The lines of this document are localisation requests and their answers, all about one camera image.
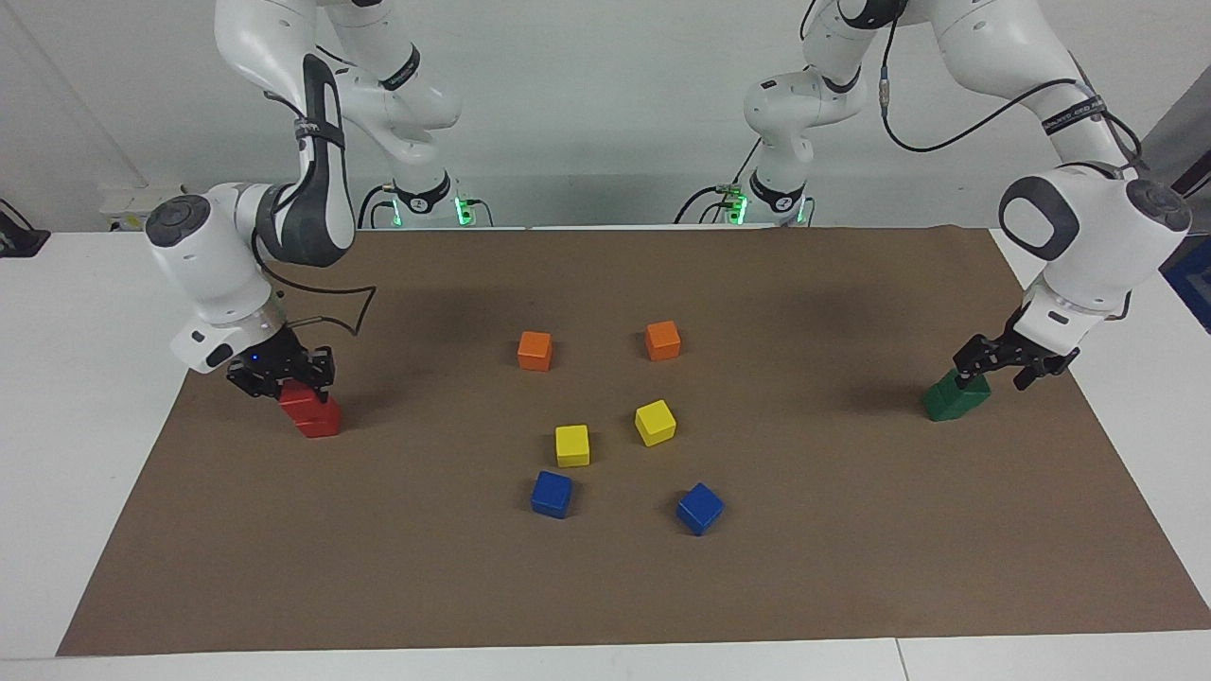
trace cable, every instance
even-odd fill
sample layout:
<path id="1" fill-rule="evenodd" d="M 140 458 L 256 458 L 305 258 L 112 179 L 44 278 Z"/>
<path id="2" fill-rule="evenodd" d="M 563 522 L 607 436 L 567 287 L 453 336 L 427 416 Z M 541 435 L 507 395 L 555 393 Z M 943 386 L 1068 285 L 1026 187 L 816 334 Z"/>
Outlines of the cable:
<path id="1" fill-rule="evenodd" d="M 333 55 L 323 45 L 316 45 L 315 48 L 318 50 L 318 51 L 321 51 L 321 52 L 323 52 L 325 55 L 332 57 L 333 59 L 340 62 L 342 64 L 345 64 L 346 67 L 354 67 L 355 69 L 357 68 L 357 64 L 350 62 L 349 59 L 345 59 L 343 57 L 338 57 L 338 56 Z"/>
<path id="2" fill-rule="evenodd" d="M 689 207 L 693 206 L 695 201 L 698 201 L 699 199 L 706 196 L 712 191 L 719 193 L 719 189 L 717 187 L 704 187 L 702 189 L 695 191 L 694 195 L 690 196 L 688 201 L 685 201 L 685 205 L 682 206 L 682 210 L 677 212 L 677 217 L 673 218 L 673 224 L 681 224 L 681 219 L 685 217 L 685 211 L 688 211 Z"/>
<path id="3" fill-rule="evenodd" d="M 378 204 L 374 204 L 374 207 L 371 208 L 371 229 L 378 229 L 378 227 L 374 225 L 374 213 L 377 213 L 379 208 L 391 208 L 394 211 L 395 210 L 395 202 L 394 201 L 379 201 Z"/>
<path id="4" fill-rule="evenodd" d="M 959 135 L 955 135 L 954 137 L 947 139 L 946 142 L 941 142 L 941 143 L 934 144 L 931 147 L 913 147 L 912 144 L 907 144 L 902 139 L 900 139 L 900 137 L 896 136 L 895 131 L 891 130 L 891 122 L 888 120 L 888 109 L 886 108 L 883 109 L 883 130 L 888 131 L 888 137 L 890 137 L 891 141 L 895 142 L 896 145 L 899 145 L 901 149 L 905 149 L 905 150 L 908 150 L 908 151 L 914 151 L 917 154 L 929 154 L 930 151 L 937 151 L 939 149 L 945 149 L 945 148 L 949 147 L 951 144 L 954 144 L 955 142 L 965 138 L 966 136 L 971 135 L 972 132 L 975 132 L 975 131 L 980 130 L 981 127 L 988 125 L 989 122 L 992 122 L 994 119 L 997 119 L 998 116 L 1000 116 L 1005 111 L 1012 109 L 1017 104 L 1021 104 L 1025 99 L 1027 99 L 1027 98 L 1029 98 L 1029 97 L 1032 97 L 1034 95 L 1038 95 L 1043 90 L 1046 90 L 1049 87 L 1055 87 L 1057 85 L 1075 85 L 1075 84 L 1077 84 L 1077 81 L 1073 80 L 1073 79 L 1071 79 L 1071 78 L 1062 78 L 1062 79 L 1049 80 L 1046 82 L 1035 85 L 1034 87 L 1027 90 L 1022 95 L 1018 95 L 1017 97 L 1010 99 L 1009 103 L 1006 103 L 1004 107 L 1001 107 L 1001 108 L 997 109 L 995 111 L 993 111 L 993 113 L 988 114 L 987 116 L 985 116 L 983 120 L 981 120 L 980 122 L 972 125 L 971 127 L 964 130 L 963 132 L 960 132 Z"/>
<path id="5" fill-rule="evenodd" d="M 889 84 L 891 81 L 891 79 L 889 78 L 888 62 L 891 58 L 891 45 L 895 42 L 895 39 L 896 39 L 896 28 L 899 25 L 900 25 L 900 17 L 897 16 L 891 22 L 891 32 L 888 34 L 888 45 L 883 50 L 883 63 L 882 63 L 882 68 L 879 70 L 879 107 L 883 110 L 883 116 L 882 116 L 883 118 L 883 130 L 885 130 L 888 132 L 888 137 L 890 137 L 891 141 L 895 142 L 896 145 L 899 145 L 901 149 L 905 149 L 905 150 L 908 150 L 908 151 L 914 151 L 917 154 L 928 154 L 930 151 L 937 151 L 939 149 L 945 149 L 945 148 L 949 147 L 951 144 L 954 144 L 955 142 L 958 142 L 958 141 L 965 138 L 966 136 L 971 135 L 972 132 L 980 130 L 981 127 L 988 125 L 994 119 L 997 119 L 998 116 L 1000 116 L 1005 111 L 1012 109 L 1017 104 L 1021 104 L 1023 101 L 1028 99 L 1029 97 L 1032 97 L 1034 95 L 1038 95 L 1039 92 L 1041 92 L 1041 91 L 1044 91 L 1044 90 L 1046 90 L 1049 87 L 1055 87 L 1057 85 L 1077 85 L 1077 81 L 1074 79 L 1071 79 L 1071 78 L 1060 78 L 1060 79 L 1055 79 L 1055 80 L 1049 80 L 1046 82 L 1041 82 L 1041 84 L 1035 85 L 1034 87 L 1027 90 L 1022 95 L 1018 95 L 1017 97 L 1010 99 L 1009 103 L 1006 103 L 1005 105 L 1000 107 L 999 109 L 997 109 L 992 114 L 988 114 L 980 122 L 972 125 L 971 127 L 964 130 L 963 132 L 960 132 L 959 135 L 955 135 L 954 137 L 947 139 L 946 142 L 941 142 L 939 144 L 934 144 L 934 145 L 930 145 L 930 147 L 914 147 L 914 145 L 908 144 L 905 141 L 900 139 L 900 137 L 896 136 L 895 131 L 891 130 L 891 121 L 888 120 L 888 108 L 889 108 L 888 105 L 890 103 Z M 1106 116 L 1107 116 L 1107 119 L 1112 118 L 1112 115 L 1110 115 L 1109 111 L 1106 111 Z M 1127 127 L 1126 127 L 1126 125 L 1123 124 L 1123 121 L 1118 120 L 1117 118 L 1113 119 L 1113 120 L 1117 121 L 1119 124 L 1119 126 L 1123 127 L 1124 131 L 1127 131 Z M 1135 132 L 1129 132 L 1127 135 L 1132 138 L 1132 142 L 1136 142 L 1138 139 L 1135 136 Z"/>
<path id="6" fill-rule="evenodd" d="M 1211 182 L 1211 174 L 1209 174 L 1207 177 L 1203 178 L 1203 182 L 1200 182 L 1194 189 L 1190 189 L 1184 195 L 1182 195 L 1182 198 L 1183 199 L 1189 199 L 1190 196 L 1198 194 L 1199 191 L 1203 190 L 1204 187 L 1207 185 L 1209 182 Z"/>
<path id="7" fill-rule="evenodd" d="M 748 155 L 745 156 L 745 162 L 740 164 L 740 170 L 736 171 L 736 176 L 731 178 L 731 184 L 739 184 L 740 183 L 740 176 L 745 174 L 745 168 L 747 168 L 748 164 L 752 162 L 753 155 L 757 154 L 757 148 L 758 147 L 761 147 L 761 136 L 759 135 L 757 136 L 757 142 L 753 142 L 753 148 L 750 149 L 748 150 Z M 711 223 L 719 222 L 719 213 L 721 212 L 723 212 L 723 208 L 719 208 L 719 210 L 714 211 L 714 217 L 711 218 Z"/>
<path id="8" fill-rule="evenodd" d="M 808 229 L 811 229 L 811 221 L 816 219 L 816 200 L 811 196 L 805 196 L 804 201 L 811 201 L 811 212 L 808 213 Z"/>
<path id="9" fill-rule="evenodd" d="M 1131 130 L 1131 126 L 1129 126 L 1127 124 L 1123 122 L 1123 119 L 1120 119 L 1119 116 L 1115 116 L 1114 114 L 1112 114 L 1109 111 L 1102 111 L 1102 116 L 1107 121 L 1109 121 L 1109 124 L 1117 125 L 1119 127 L 1119 130 L 1121 130 L 1123 132 L 1125 132 L 1126 136 L 1127 136 L 1127 138 L 1131 139 L 1131 147 L 1132 147 L 1131 155 L 1135 156 L 1135 158 L 1131 159 L 1130 162 L 1127 162 L 1127 165 L 1124 166 L 1124 167 L 1135 165 L 1137 161 L 1140 161 L 1140 159 L 1143 158 L 1143 143 L 1140 142 L 1140 136 L 1136 135 L 1136 132 L 1133 130 Z"/>
<path id="10" fill-rule="evenodd" d="M 24 213 L 22 213 L 21 211 L 18 211 L 16 208 L 16 206 L 13 206 L 12 204 L 10 204 L 8 201 L 5 201 L 4 199 L 0 199 L 0 205 L 2 205 L 4 207 L 8 208 L 8 212 L 11 212 L 12 214 L 15 214 L 16 217 L 21 218 L 21 222 L 25 223 L 25 230 L 27 231 L 34 231 L 33 223 L 30 223 L 29 218 L 27 218 Z"/>
<path id="11" fill-rule="evenodd" d="M 289 286 L 291 288 L 297 288 L 298 291 L 303 291 L 305 293 L 318 293 L 321 296 L 358 296 L 361 293 L 369 293 L 369 296 L 366 297 L 366 302 L 362 303 L 362 311 L 358 313 L 357 324 L 354 326 L 349 326 L 348 322 L 344 322 L 339 319 L 332 319 L 327 316 L 308 317 L 305 320 L 293 322 L 294 325 L 298 326 L 308 326 L 311 324 L 320 324 L 320 322 L 334 324 L 348 331 L 349 334 L 352 336 L 354 338 L 357 338 L 357 336 L 361 334 L 362 322 L 366 321 L 366 313 L 369 311 L 371 303 L 374 301 L 374 296 L 378 293 L 378 286 L 362 286 L 360 288 L 317 288 L 315 286 L 298 284 L 297 281 L 291 281 L 289 279 L 286 279 L 285 276 L 277 274 L 276 271 L 270 269 L 268 264 L 265 264 L 265 259 L 260 257 L 260 247 L 257 244 L 256 230 L 252 233 L 251 244 L 252 244 L 252 257 L 257 261 L 257 264 L 260 265 L 260 269 L 264 270 L 264 273 L 268 274 L 270 277 L 272 277 L 275 281 Z"/>
<path id="12" fill-rule="evenodd" d="M 497 219 L 492 217 L 492 206 L 488 205 L 483 199 L 467 199 L 467 206 L 483 206 L 483 210 L 488 212 L 488 227 L 497 227 Z"/>
<path id="13" fill-rule="evenodd" d="M 803 22 L 799 23 L 799 40 L 808 39 L 808 18 L 811 16 L 811 10 L 816 8 L 816 0 L 811 0 L 808 5 L 808 11 L 803 13 Z"/>
<path id="14" fill-rule="evenodd" d="M 712 208 L 717 210 L 714 211 L 714 218 L 711 219 L 711 224 L 719 222 L 719 213 L 723 211 L 723 208 L 727 207 L 728 204 L 725 201 L 719 201 L 718 204 L 711 204 L 710 206 L 706 207 L 705 211 L 702 211 L 702 217 L 698 218 L 698 224 L 704 224 L 706 222 L 706 213 L 711 212 Z"/>
<path id="15" fill-rule="evenodd" d="M 361 210 L 357 211 L 357 229 L 362 229 L 362 225 L 366 224 L 366 211 L 371 207 L 371 201 L 374 199 L 374 196 L 378 196 L 380 191 L 388 191 L 386 187 L 379 184 L 378 187 L 371 189 L 366 194 L 366 199 L 362 199 L 362 207 Z"/>

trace red block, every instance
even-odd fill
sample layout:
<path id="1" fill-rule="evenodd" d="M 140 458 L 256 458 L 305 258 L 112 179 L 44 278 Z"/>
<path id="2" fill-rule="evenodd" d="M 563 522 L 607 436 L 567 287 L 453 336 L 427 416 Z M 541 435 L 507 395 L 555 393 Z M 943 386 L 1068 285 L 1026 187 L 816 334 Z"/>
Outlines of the red block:
<path id="1" fill-rule="evenodd" d="M 294 423 L 318 420 L 325 414 L 325 404 L 320 401 L 320 396 L 298 380 L 282 383 L 282 394 L 277 397 L 277 404 Z"/>
<path id="2" fill-rule="evenodd" d="M 294 425 L 299 429 L 303 435 L 315 439 L 315 437 L 332 437 L 340 434 L 340 405 L 337 404 L 337 399 L 329 396 L 328 402 L 323 405 L 323 414 L 312 420 L 306 422 L 294 422 Z"/>

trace green cube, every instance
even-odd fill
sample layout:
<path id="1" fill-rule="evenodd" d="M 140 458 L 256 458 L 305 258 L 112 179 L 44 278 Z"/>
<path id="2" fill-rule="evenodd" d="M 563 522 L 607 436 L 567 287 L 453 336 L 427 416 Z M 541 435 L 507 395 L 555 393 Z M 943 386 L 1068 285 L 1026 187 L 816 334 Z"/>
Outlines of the green cube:
<path id="1" fill-rule="evenodd" d="M 992 395 L 988 379 L 977 377 L 968 385 L 966 390 L 959 389 L 954 379 L 959 372 L 951 370 L 946 378 L 939 380 L 925 393 L 925 411 L 929 412 L 930 420 L 954 420 L 963 418 L 971 410 L 978 407 Z"/>

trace black strap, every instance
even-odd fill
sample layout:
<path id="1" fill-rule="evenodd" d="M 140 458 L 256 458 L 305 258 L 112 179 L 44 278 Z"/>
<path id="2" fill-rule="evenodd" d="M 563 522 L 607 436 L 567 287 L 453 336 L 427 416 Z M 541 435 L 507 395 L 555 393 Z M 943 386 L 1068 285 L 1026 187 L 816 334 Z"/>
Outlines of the black strap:
<path id="1" fill-rule="evenodd" d="M 1090 116 L 1096 116 L 1098 114 L 1104 114 L 1104 113 L 1106 113 L 1106 102 L 1102 101 L 1101 95 L 1094 95 L 1089 99 L 1085 99 L 1079 104 L 1073 104 L 1072 107 L 1068 107 L 1067 109 L 1043 121 L 1043 130 L 1048 135 L 1055 135 L 1061 130 L 1069 127 L 1074 124 L 1078 124 Z"/>
<path id="2" fill-rule="evenodd" d="M 408 206 L 408 210 L 418 216 L 426 216 L 434 212 L 437 204 L 442 201 L 449 193 L 450 187 L 454 183 L 450 182 L 450 173 L 446 173 L 442 178 L 441 184 L 430 189 L 429 191 L 423 191 L 420 194 L 413 194 L 411 191 L 404 191 L 400 189 L 398 185 L 395 188 L 395 195 L 398 196 Z"/>
<path id="3" fill-rule="evenodd" d="M 306 139 L 308 137 L 315 137 L 317 139 L 323 139 L 331 142 L 337 147 L 345 148 L 345 131 L 332 125 L 328 121 L 317 121 L 310 119 L 298 119 L 294 121 L 294 138 L 299 142 Z"/>
<path id="4" fill-rule="evenodd" d="M 412 80 L 412 76 L 417 75 L 417 70 L 420 69 L 420 50 L 415 45 L 412 46 L 412 56 L 408 61 L 400 67 L 400 70 L 395 71 L 395 75 L 383 81 L 383 87 L 395 92 L 403 87 L 403 84 Z"/>
<path id="5" fill-rule="evenodd" d="M 752 178 L 748 181 L 748 185 L 753 188 L 753 195 L 768 204 L 775 213 L 785 213 L 793 208 L 803 196 L 803 190 L 808 188 L 808 185 L 804 184 L 794 191 L 779 191 L 765 187 L 762 181 L 757 179 L 757 173 L 753 173 Z"/>

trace blue block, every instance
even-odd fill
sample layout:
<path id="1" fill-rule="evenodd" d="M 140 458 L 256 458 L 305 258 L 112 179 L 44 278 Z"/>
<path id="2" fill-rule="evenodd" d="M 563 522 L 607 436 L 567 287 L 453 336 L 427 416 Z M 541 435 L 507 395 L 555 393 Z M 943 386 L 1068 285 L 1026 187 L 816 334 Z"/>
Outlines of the blue block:
<path id="1" fill-rule="evenodd" d="M 534 513 L 558 517 L 568 517 L 572 505 L 572 479 L 553 473 L 543 471 L 534 481 L 534 493 L 530 494 L 530 508 Z"/>
<path id="2" fill-rule="evenodd" d="M 699 537 L 714 525 L 722 513 L 723 500 L 701 482 L 677 504 L 677 517 Z"/>

